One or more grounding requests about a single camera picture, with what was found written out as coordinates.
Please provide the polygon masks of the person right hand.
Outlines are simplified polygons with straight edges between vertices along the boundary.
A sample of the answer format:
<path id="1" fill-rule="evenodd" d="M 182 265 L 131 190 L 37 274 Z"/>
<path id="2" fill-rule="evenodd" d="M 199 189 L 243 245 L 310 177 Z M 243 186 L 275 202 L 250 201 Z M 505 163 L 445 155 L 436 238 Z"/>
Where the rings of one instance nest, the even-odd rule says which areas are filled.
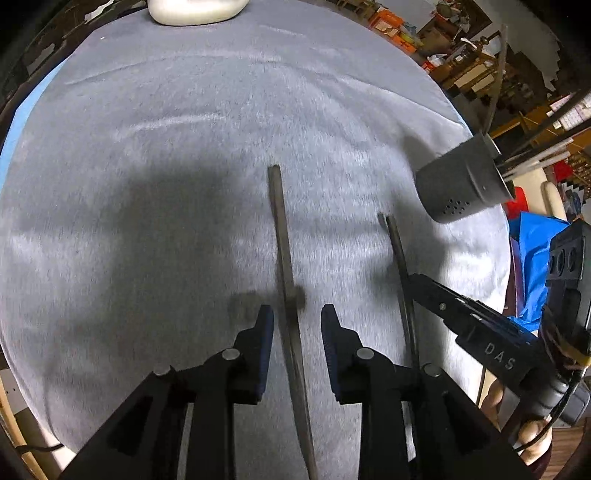
<path id="1" fill-rule="evenodd" d="M 495 380 L 481 404 L 481 411 L 497 429 L 500 429 L 498 414 L 503 397 L 504 386 L 498 380 Z M 533 441 L 541 434 L 546 425 L 547 422 L 545 420 L 534 420 L 524 424 L 519 432 L 520 442 L 526 444 Z M 552 429 L 548 429 L 536 443 L 524 449 L 520 457 L 527 466 L 532 466 L 550 451 L 551 445 Z"/>

